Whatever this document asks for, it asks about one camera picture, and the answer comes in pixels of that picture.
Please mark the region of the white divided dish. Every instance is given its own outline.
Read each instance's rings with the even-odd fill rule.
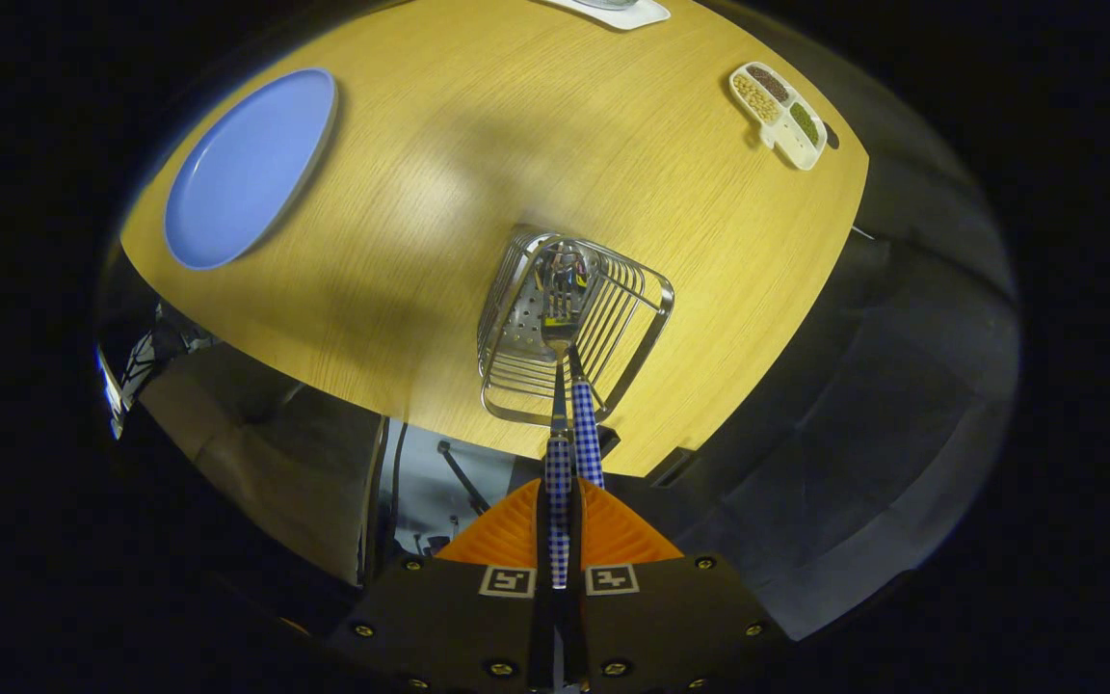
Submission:
[[[650,26],[655,22],[665,21],[670,18],[670,11],[656,3],[654,0],[636,0],[636,3],[626,10],[604,10],[591,8],[589,4],[577,3],[576,0],[537,0],[541,3],[557,4],[559,8],[567,8],[574,12],[581,12],[587,18],[598,19],[605,26],[622,28],[629,31],[636,27]]]
[[[774,92],[768,91],[765,84],[757,82],[757,79],[748,73],[748,67],[755,66],[760,70],[767,71],[774,76],[779,84],[783,84],[787,91],[787,99],[785,101],[779,101]],[[774,100],[775,104],[778,105],[778,115],[774,119],[774,122],[766,123],[761,119],[761,114],[757,113],[753,105],[745,100],[743,93],[739,93],[739,89],[735,87],[735,77],[744,76],[744,79],[748,80],[754,87],[759,89],[759,91],[765,92],[766,95]],[[820,159],[820,153],[825,150],[825,123],[821,122],[820,115],[816,114],[816,111],[810,107],[806,100],[799,95],[796,88],[790,87],[787,80],[783,79],[774,68],[768,67],[765,62],[745,62],[743,66],[737,68],[736,71],[730,73],[730,78],[727,79],[730,84],[730,92],[734,93],[735,100],[739,101],[739,105],[744,107],[745,111],[753,114],[756,122],[761,127],[761,142],[765,143],[768,149],[774,150],[775,144],[777,144],[777,150],[783,150],[783,154],[798,170],[807,171],[811,167],[816,165],[816,161]],[[803,105],[803,109],[807,111],[807,118],[811,120],[816,130],[816,142],[811,142],[811,138],[807,137],[807,133],[803,132],[803,128],[799,128],[799,123],[790,114],[790,107]]]

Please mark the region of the seeds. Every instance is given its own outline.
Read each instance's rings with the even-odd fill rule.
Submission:
[[[758,83],[765,84],[765,89],[768,89],[771,95],[778,101],[786,101],[790,98],[790,93],[785,90],[783,83],[770,73],[767,73],[767,71],[761,70],[761,68],[748,66],[748,74],[755,77]]]
[[[790,105],[790,118],[794,119],[794,122],[799,123],[799,130],[807,135],[807,139],[810,140],[813,144],[816,144],[816,142],[820,140],[820,138],[816,135],[816,125],[811,122],[811,115],[807,114],[803,104]]]
[[[751,80],[745,76],[736,74],[735,79],[731,79],[731,84],[735,84],[735,89],[739,92],[739,95],[744,97],[746,104],[751,105],[754,113],[763,122],[771,123],[778,119],[777,102],[770,99],[768,93],[763,92],[761,88],[753,84]]]

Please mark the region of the beige beans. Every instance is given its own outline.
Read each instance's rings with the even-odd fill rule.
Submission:
[[[740,97],[744,97],[746,104],[751,105],[754,113],[758,115],[766,124],[771,123],[778,119],[778,104],[773,97],[768,95],[759,84],[754,83],[753,80],[747,79],[743,74],[736,74],[735,79],[731,80],[735,84],[735,89],[739,92]]]

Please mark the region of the blue plate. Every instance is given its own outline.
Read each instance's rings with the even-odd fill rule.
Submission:
[[[306,69],[259,88],[194,145],[165,205],[165,243],[194,271],[264,237],[303,189],[336,113],[336,83]]]

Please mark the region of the wood grain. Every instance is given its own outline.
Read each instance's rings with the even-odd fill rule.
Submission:
[[[541,456],[545,432],[478,401],[475,331],[516,221],[665,274],[675,311],[607,421],[605,470],[643,475],[696,449],[765,374],[824,285],[867,153],[758,40],[688,0],[618,32],[532,0],[414,0],[333,28],[238,88],[142,187],[122,244],[173,306],[265,364],[375,412]],[[779,70],[833,124],[810,172],[758,144],[727,93]],[[292,70],[335,76],[323,162],[255,249],[210,272],[167,251],[169,188],[231,105]]]

